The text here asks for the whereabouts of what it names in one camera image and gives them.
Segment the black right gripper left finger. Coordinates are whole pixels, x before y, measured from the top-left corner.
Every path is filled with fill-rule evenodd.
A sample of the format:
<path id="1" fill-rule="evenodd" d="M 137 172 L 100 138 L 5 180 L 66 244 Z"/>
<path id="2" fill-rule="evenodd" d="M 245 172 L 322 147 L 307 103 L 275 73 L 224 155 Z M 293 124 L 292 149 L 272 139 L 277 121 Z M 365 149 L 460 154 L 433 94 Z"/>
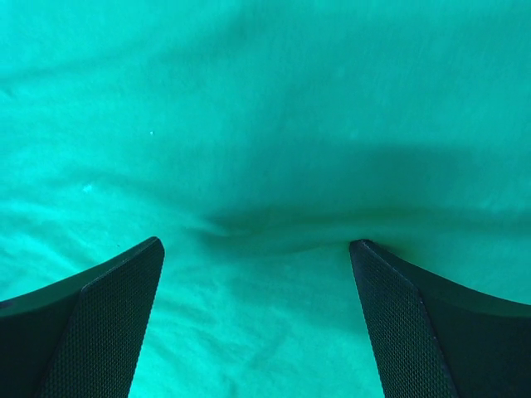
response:
<path id="1" fill-rule="evenodd" d="M 129 395 L 164 260 L 161 240 L 1 302 L 3 397 Z"/>

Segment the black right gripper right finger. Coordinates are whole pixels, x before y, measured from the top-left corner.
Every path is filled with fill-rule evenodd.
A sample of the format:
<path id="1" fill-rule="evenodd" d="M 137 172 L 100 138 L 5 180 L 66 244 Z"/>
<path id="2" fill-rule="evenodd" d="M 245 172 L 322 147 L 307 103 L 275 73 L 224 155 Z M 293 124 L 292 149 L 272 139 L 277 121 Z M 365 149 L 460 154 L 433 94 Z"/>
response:
<path id="1" fill-rule="evenodd" d="M 349 246 L 386 397 L 530 396 L 530 307 L 433 274 L 370 240 Z"/>

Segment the green t shirt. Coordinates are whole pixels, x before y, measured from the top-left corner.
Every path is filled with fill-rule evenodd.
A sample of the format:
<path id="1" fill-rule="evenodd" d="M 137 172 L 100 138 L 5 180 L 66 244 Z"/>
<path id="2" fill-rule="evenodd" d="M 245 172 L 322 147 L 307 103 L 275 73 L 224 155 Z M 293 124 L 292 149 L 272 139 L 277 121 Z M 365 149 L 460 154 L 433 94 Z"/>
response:
<path id="1" fill-rule="evenodd" d="M 2 2 L 2 298 L 150 236 L 132 396 L 381 396 L 351 241 L 530 300 L 529 2 Z"/>

